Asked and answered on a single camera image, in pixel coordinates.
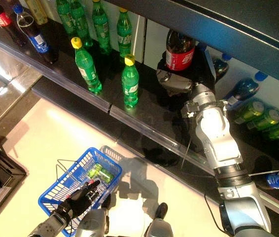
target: black cable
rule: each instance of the black cable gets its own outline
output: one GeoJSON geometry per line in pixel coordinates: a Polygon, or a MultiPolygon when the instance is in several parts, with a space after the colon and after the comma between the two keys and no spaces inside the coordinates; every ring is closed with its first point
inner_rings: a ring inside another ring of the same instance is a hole
{"type": "Polygon", "coordinates": [[[70,220],[70,237],[71,237],[71,232],[72,232],[72,222],[70,220]]]}
{"type": "Polygon", "coordinates": [[[205,202],[207,203],[207,206],[208,206],[208,208],[209,208],[210,214],[211,214],[211,216],[212,216],[212,218],[213,218],[213,221],[214,221],[216,227],[217,227],[221,232],[223,232],[224,234],[226,234],[226,232],[223,231],[223,230],[218,226],[218,224],[217,224],[217,222],[216,222],[216,220],[215,220],[215,218],[214,218],[214,215],[213,215],[213,213],[212,213],[212,210],[210,209],[210,206],[209,206],[209,203],[208,203],[208,200],[207,200],[207,194],[206,194],[206,193],[204,193],[204,199],[205,199],[205,202]]]}

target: white floor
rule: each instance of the white floor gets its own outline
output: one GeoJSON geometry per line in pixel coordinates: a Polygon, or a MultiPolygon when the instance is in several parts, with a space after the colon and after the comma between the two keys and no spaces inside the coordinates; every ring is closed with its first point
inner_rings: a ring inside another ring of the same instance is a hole
{"type": "MultiPolygon", "coordinates": [[[[0,237],[26,237],[47,218],[37,200],[56,180],[57,159],[76,160],[87,148],[100,149],[104,145],[124,156],[116,206],[109,211],[108,235],[143,236],[152,221],[147,213],[155,211],[157,202],[166,202],[169,209],[165,220],[171,224],[175,237],[226,236],[216,228],[202,195],[143,163],[109,137],[43,99],[7,139],[4,149],[26,168],[28,177],[0,214],[0,237]]],[[[210,207],[220,225],[218,207],[212,203],[210,207]]]]}

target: red bottle label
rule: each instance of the red bottle label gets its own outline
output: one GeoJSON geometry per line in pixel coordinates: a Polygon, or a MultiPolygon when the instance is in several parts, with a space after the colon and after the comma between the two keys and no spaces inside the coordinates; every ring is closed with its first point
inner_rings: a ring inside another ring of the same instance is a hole
{"type": "Polygon", "coordinates": [[[166,50],[166,64],[170,70],[182,71],[191,64],[194,48],[185,53],[170,53],[166,50]]]}
{"type": "Polygon", "coordinates": [[[0,26],[8,26],[11,23],[11,19],[6,13],[0,14],[0,26]]]}

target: cola bottle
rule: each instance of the cola bottle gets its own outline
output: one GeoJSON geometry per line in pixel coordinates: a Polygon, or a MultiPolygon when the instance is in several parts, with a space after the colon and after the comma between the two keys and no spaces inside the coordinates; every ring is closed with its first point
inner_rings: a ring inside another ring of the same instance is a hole
{"type": "Polygon", "coordinates": [[[183,71],[191,64],[195,39],[174,30],[167,35],[166,65],[172,71],[183,71]]]}
{"type": "Polygon", "coordinates": [[[56,62],[58,55],[44,39],[44,36],[35,24],[34,18],[25,12],[20,4],[14,5],[13,10],[17,14],[19,28],[31,41],[36,51],[47,63],[53,64],[56,62]]]}
{"type": "Polygon", "coordinates": [[[10,35],[12,40],[18,45],[18,46],[24,46],[26,44],[26,41],[24,40],[24,37],[22,34],[17,30],[17,28],[14,26],[12,20],[9,18],[9,16],[4,12],[3,7],[0,5],[0,26],[7,31],[7,33],[10,35]]]}

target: yellow bottle cap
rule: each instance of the yellow bottle cap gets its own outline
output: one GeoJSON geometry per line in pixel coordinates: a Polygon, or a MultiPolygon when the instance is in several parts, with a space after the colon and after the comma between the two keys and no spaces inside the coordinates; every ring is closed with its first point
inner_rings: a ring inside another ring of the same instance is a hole
{"type": "Polygon", "coordinates": [[[82,42],[80,40],[80,38],[78,37],[74,37],[71,39],[71,44],[73,48],[79,49],[82,47],[82,42]]]}
{"type": "Polygon", "coordinates": [[[127,9],[124,9],[124,8],[120,7],[120,12],[127,12],[127,9]]]}
{"type": "Polygon", "coordinates": [[[127,66],[133,66],[135,64],[135,56],[132,54],[128,54],[124,58],[124,62],[127,66]]]}

